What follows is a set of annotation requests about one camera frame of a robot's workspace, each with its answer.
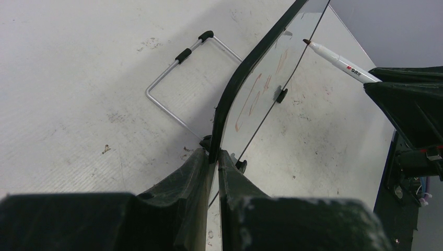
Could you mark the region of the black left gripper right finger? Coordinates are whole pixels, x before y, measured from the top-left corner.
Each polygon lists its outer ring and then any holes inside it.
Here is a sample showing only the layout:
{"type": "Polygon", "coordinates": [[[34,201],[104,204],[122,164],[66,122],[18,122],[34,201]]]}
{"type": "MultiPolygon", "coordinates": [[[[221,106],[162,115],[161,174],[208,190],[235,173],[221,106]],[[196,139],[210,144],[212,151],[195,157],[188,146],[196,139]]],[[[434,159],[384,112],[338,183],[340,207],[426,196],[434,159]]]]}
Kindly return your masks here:
{"type": "Polygon", "coordinates": [[[392,250],[382,224],[355,199],[270,197],[218,153],[223,250],[392,250]]]}

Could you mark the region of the white marker pen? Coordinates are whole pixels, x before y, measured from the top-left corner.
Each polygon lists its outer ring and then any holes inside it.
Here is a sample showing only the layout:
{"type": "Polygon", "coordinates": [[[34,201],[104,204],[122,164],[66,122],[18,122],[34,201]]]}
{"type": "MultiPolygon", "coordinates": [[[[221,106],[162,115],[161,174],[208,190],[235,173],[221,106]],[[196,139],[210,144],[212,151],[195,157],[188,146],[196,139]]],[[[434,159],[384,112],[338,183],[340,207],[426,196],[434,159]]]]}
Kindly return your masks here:
{"type": "Polygon", "coordinates": [[[366,83],[381,82],[381,80],[369,72],[363,70],[361,67],[342,57],[341,55],[329,50],[325,46],[312,42],[308,39],[303,39],[303,42],[310,47],[317,55],[321,56],[339,70],[356,79],[357,81],[366,83]]]}

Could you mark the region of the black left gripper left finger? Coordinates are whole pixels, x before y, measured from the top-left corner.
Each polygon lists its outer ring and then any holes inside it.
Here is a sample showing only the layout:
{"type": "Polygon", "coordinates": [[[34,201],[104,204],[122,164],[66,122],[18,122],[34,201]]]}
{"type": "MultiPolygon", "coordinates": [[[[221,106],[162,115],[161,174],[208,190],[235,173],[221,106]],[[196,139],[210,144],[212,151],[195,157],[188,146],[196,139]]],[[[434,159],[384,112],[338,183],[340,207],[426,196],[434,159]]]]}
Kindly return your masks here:
{"type": "Polygon", "coordinates": [[[1,250],[204,250],[213,171],[204,149],[147,191],[1,201],[1,250]]]}

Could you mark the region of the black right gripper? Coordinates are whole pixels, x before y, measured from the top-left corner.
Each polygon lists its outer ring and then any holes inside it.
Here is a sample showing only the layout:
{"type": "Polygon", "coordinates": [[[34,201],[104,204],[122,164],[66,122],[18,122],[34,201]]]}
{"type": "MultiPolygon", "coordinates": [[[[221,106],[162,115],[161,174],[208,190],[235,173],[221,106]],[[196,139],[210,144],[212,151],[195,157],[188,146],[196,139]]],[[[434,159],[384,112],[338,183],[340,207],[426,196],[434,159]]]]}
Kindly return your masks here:
{"type": "Polygon", "coordinates": [[[364,90],[397,130],[374,213],[392,249],[411,250],[419,209],[431,198],[430,179],[442,178],[442,82],[376,82],[364,90]]]}

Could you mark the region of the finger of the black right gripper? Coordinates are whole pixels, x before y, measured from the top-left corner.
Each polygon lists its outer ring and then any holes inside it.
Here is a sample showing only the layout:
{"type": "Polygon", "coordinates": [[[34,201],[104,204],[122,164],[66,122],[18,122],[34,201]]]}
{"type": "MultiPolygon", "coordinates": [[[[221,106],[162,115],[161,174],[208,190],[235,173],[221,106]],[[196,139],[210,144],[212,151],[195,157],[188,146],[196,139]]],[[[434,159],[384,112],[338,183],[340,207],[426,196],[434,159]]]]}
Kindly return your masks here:
{"type": "Polygon", "coordinates": [[[433,83],[442,82],[442,66],[433,67],[376,67],[370,74],[383,82],[433,83]]]}

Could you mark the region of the black framed whiteboard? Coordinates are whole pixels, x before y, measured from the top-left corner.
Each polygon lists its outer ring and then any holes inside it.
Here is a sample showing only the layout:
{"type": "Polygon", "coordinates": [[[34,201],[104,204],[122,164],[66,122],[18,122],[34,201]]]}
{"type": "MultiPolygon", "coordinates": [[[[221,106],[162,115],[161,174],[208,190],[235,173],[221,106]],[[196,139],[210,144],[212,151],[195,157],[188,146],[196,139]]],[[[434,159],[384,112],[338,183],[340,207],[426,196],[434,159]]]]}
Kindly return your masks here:
{"type": "Polygon", "coordinates": [[[295,1],[239,64],[216,106],[212,132],[200,142],[210,164],[219,150],[239,162],[274,104],[286,96],[307,47],[303,39],[312,38],[329,3],[295,1]]]}

